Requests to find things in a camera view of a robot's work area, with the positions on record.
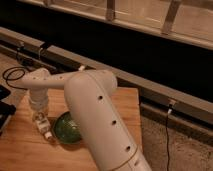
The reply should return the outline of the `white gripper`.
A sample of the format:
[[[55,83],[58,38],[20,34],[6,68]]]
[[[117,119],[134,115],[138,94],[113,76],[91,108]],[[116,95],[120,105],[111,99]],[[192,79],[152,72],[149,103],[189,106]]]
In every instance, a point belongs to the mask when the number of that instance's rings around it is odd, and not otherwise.
[[[46,118],[49,122],[48,116],[48,107],[49,99],[48,99],[48,90],[47,89],[39,89],[39,90],[30,90],[29,91],[29,105],[31,110],[34,112],[32,121],[36,122],[39,120],[39,114],[43,113],[44,118]]]

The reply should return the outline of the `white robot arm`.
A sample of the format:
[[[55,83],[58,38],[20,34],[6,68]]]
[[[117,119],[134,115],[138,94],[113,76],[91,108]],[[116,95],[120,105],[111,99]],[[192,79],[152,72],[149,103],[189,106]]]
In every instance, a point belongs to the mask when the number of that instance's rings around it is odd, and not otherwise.
[[[47,91],[62,89],[67,107],[99,171],[152,171],[111,101],[117,79],[109,70],[83,70],[52,75],[45,68],[22,78],[30,106],[48,105]]]

